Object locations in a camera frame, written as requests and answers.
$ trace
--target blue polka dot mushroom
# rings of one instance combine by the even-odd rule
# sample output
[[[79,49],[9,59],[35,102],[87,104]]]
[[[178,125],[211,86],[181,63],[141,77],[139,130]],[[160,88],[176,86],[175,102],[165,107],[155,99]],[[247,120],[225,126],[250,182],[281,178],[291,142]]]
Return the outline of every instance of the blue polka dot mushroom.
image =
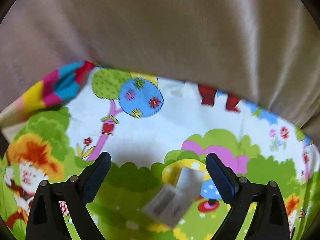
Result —
[[[134,118],[154,115],[161,109],[163,103],[159,89],[144,78],[128,80],[119,92],[119,104],[122,110]]]
[[[198,210],[200,212],[205,213],[213,211],[220,205],[218,201],[218,199],[221,199],[220,193],[211,179],[202,183],[200,199],[202,198],[206,198],[208,200],[205,200],[198,205]]]

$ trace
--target colorful cartoon fabric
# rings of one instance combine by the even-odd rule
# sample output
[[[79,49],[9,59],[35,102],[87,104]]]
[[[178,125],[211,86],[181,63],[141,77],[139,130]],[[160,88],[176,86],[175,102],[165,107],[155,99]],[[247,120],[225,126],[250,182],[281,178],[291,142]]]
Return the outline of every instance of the colorful cartoon fabric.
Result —
[[[0,215],[18,240],[40,181],[80,174],[102,151],[111,154],[111,169],[87,209],[106,239],[211,239],[230,209],[206,171],[211,152],[251,182],[277,182],[293,239],[320,208],[320,155],[312,140],[277,115],[204,85],[83,61],[49,74],[10,109],[27,117],[0,163]],[[199,197],[172,229],[141,209],[182,167],[205,176]],[[78,239],[66,203],[60,206]]]

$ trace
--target beige fabric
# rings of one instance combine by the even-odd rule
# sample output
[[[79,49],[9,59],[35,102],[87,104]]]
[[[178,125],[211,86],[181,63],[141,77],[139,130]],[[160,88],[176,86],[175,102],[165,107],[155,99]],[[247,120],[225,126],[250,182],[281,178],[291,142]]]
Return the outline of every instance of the beige fabric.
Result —
[[[0,109],[87,59],[235,93],[320,143],[320,31],[300,0],[18,0],[0,43]]]

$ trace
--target blue rubber gripper pad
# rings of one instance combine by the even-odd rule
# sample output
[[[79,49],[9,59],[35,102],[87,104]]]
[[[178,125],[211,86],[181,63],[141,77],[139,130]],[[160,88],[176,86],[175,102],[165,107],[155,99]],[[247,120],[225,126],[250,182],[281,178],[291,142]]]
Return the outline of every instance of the blue rubber gripper pad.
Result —
[[[205,166],[224,203],[233,206],[236,202],[235,195],[239,190],[237,176],[230,168],[224,166],[215,153],[207,155]]]
[[[102,152],[96,161],[99,162],[98,165],[83,186],[82,202],[84,205],[94,200],[111,168],[111,156],[109,153]]]

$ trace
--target orange hair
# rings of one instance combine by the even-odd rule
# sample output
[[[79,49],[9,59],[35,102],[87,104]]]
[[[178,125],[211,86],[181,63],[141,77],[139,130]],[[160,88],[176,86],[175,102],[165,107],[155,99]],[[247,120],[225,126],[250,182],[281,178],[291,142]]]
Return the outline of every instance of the orange hair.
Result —
[[[41,169],[52,180],[61,180],[64,167],[56,158],[51,156],[52,147],[48,141],[43,142],[37,134],[27,133],[12,142],[6,156],[9,163],[28,162]]]
[[[289,216],[292,211],[298,208],[299,203],[300,203],[300,196],[296,196],[295,194],[290,195],[285,200],[285,210],[287,211],[287,216]]]

